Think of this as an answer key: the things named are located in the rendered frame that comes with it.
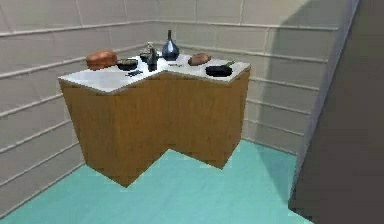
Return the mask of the dark blue vase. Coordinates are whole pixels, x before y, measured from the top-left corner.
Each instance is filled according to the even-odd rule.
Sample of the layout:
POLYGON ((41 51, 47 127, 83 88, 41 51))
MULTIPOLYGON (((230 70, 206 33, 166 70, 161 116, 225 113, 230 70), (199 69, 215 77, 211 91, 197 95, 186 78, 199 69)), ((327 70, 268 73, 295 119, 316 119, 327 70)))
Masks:
POLYGON ((166 61, 175 61, 179 56, 179 47, 172 39, 172 31, 168 31, 167 41, 162 48, 162 57, 166 61))

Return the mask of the wooden counter with white top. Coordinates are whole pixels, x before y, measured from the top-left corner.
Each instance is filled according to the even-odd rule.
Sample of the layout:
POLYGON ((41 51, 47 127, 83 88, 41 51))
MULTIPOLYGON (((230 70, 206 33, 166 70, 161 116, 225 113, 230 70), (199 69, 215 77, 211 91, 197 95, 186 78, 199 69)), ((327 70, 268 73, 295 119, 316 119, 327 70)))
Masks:
POLYGON ((139 63, 129 76, 117 67, 59 77, 86 164, 127 187, 172 149, 223 168, 238 145, 251 66, 227 61, 227 77, 181 55, 139 63))

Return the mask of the black bottle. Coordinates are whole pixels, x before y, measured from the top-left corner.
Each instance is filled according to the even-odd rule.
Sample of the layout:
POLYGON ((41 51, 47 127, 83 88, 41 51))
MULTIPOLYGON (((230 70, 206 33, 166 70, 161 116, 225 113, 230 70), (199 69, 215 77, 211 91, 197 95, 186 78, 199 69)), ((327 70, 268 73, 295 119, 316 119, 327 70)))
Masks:
POLYGON ((149 57, 147 59, 148 70, 150 72, 155 71, 157 69, 157 60, 157 52, 154 48, 151 48, 149 57))

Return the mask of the black bowl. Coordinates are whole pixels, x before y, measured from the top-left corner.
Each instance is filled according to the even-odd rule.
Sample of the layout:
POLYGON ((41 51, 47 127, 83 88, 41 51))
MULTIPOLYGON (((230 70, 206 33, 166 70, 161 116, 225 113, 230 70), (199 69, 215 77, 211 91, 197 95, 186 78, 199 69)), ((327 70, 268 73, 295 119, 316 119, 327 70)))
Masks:
POLYGON ((136 59, 119 59, 116 62, 116 66, 123 71, 135 70, 137 65, 138 61, 136 59))

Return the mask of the brown bread loaf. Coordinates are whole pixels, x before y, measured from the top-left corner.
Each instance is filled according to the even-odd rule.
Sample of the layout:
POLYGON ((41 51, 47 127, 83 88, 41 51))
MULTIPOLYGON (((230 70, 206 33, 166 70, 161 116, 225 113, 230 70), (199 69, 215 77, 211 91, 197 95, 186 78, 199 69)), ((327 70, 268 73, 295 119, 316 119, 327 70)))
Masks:
POLYGON ((114 66, 116 61, 117 55, 110 50, 99 51, 86 57, 86 63, 90 70, 100 70, 114 66))

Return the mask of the black frying pan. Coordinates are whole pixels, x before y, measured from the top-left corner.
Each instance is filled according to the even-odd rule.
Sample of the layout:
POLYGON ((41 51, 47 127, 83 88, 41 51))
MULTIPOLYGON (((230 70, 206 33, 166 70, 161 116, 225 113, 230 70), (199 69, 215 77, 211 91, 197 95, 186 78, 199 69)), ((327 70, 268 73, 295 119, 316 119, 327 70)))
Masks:
POLYGON ((211 77, 227 77, 230 76, 233 72, 231 68, 233 64, 234 61, 230 61, 224 65, 208 66, 205 68, 205 72, 208 76, 211 77))

